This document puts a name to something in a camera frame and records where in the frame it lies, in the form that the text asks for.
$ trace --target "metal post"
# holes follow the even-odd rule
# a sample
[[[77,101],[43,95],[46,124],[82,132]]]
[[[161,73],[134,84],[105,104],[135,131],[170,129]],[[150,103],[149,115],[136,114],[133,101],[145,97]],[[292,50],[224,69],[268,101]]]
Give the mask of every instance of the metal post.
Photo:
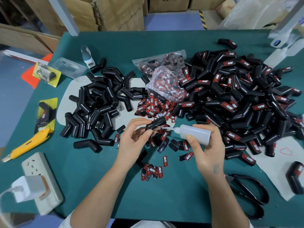
[[[283,19],[283,21],[275,29],[270,31],[268,38],[274,39],[279,34],[287,32],[290,29],[293,29],[303,16],[304,16],[304,0],[299,0],[299,2]]]
[[[63,0],[49,0],[49,2],[51,3],[52,7],[58,14],[59,18],[62,20],[71,36],[78,36],[79,28],[76,25]]]

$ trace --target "workbench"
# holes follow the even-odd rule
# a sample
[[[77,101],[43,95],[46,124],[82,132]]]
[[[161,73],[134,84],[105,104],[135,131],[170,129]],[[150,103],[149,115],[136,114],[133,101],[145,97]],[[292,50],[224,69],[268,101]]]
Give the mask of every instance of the workbench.
[[[235,51],[238,55],[254,53],[255,57],[266,59],[274,51],[269,45],[272,40],[267,38],[268,34],[269,30],[82,32],[78,37],[71,37],[65,33],[50,64],[59,57],[64,57],[85,65],[80,51],[80,46],[84,44],[88,46],[96,62],[105,57],[108,66],[119,68],[123,74],[133,70],[136,77],[140,77],[142,74],[133,65],[132,59],[185,49],[189,60],[198,51],[224,49],[223,45],[217,45],[218,38],[229,38],[237,43],[238,48]],[[278,68],[294,67],[293,72],[283,76],[283,85],[303,90],[303,57],[304,50],[295,57],[285,58],[279,64]],[[42,81],[39,83],[6,146],[3,157],[33,136],[39,101],[57,97],[60,103],[70,82],[71,79],[62,76],[57,88]],[[298,103],[290,111],[296,114],[303,113],[304,95],[297,97],[296,100]],[[176,126],[192,123],[195,121],[177,119]],[[15,160],[0,163],[0,192],[9,188],[14,180],[24,174],[21,168],[22,161],[36,152],[42,152],[64,196],[64,202],[57,207],[57,211],[68,215],[76,208],[114,163],[118,151],[117,144],[113,147],[104,146],[99,154],[93,153],[89,148],[74,149],[73,142],[80,139],[60,137],[62,129],[63,126],[56,122],[55,132],[49,140]],[[148,151],[148,155],[143,161],[156,166],[162,165],[164,155],[168,156],[168,167],[163,168],[164,177],[141,182],[140,169],[134,165],[128,172],[117,198],[112,218],[210,223],[208,188],[196,167],[195,159],[180,162],[178,156],[184,154],[184,151],[174,152],[169,147],[161,154],[156,149],[144,149]],[[224,170],[227,174],[252,176],[262,182],[268,190],[270,203],[263,206],[265,216],[261,220],[251,221],[254,226],[303,226],[303,196],[296,195],[290,201],[285,201],[258,165],[250,167],[234,159],[225,161]],[[244,211],[252,212],[252,206],[244,203],[239,197],[237,199]],[[16,204],[11,194],[6,194],[1,204],[6,212],[37,213],[34,201]]]

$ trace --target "hand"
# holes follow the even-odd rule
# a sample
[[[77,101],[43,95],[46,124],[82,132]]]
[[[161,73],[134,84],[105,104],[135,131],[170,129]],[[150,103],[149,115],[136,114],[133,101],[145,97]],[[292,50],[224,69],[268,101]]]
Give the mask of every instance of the hand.
[[[136,162],[143,146],[153,134],[153,130],[145,131],[145,127],[137,130],[136,127],[150,124],[152,121],[144,118],[132,119],[120,137],[119,149],[115,165],[126,172]]]
[[[222,141],[222,136],[217,126],[214,125],[192,125],[193,127],[210,130],[211,138],[208,146],[205,146],[203,151],[200,144],[192,135],[186,135],[186,138],[191,145],[197,168],[204,176],[207,183],[213,179],[224,177],[224,157],[225,145]]]

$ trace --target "plastic bag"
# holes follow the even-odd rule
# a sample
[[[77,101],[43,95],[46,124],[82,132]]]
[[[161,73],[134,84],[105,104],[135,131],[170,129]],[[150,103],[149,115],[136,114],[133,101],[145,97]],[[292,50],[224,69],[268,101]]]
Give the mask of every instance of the plastic bag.
[[[171,53],[160,54],[152,57],[132,60],[133,64],[145,75],[151,76],[155,68],[165,66],[176,75],[182,74],[185,67],[186,51],[180,50]]]
[[[165,66],[155,68],[152,73],[150,82],[146,85],[146,89],[151,89],[166,99],[172,101],[182,101],[189,94],[181,88],[178,81],[184,79],[184,75],[175,74]]]
[[[285,10],[286,0],[239,0],[218,29],[261,29]]]

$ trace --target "power outlet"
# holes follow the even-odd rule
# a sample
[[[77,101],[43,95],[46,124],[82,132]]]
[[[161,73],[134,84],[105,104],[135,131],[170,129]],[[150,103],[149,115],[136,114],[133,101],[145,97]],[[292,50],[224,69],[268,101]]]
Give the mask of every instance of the power outlet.
[[[49,190],[43,196],[35,199],[40,215],[46,215],[63,201],[63,196],[55,181],[53,173],[43,153],[34,153],[21,163],[26,176],[42,175],[48,183]]]

